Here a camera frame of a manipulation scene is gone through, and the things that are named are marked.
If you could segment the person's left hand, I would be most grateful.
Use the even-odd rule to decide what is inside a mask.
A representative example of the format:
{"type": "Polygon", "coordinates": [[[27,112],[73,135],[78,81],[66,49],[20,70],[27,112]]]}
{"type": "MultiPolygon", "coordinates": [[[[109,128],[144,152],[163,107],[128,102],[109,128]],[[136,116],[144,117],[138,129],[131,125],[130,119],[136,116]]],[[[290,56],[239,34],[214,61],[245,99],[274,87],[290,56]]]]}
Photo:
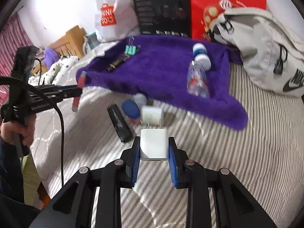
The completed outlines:
{"type": "Polygon", "coordinates": [[[1,125],[1,138],[8,144],[15,145],[13,136],[22,135],[22,144],[30,147],[34,141],[36,114],[27,118],[27,125],[24,126],[17,121],[9,121],[1,125]]]}

